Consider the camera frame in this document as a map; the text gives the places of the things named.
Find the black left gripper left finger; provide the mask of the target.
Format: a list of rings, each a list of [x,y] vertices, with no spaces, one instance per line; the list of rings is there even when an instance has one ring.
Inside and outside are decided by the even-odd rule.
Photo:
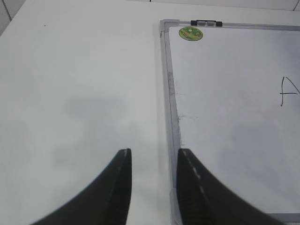
[[[77,196],[35,222],[37,225],[124,225],[132,193],[131,149],[119,150]]]

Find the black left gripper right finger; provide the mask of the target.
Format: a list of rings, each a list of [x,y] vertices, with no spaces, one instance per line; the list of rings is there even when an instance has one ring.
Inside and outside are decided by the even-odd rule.
[[[222,184],[190,149],[178,150],[176,193],[185,225],[280,225]]]

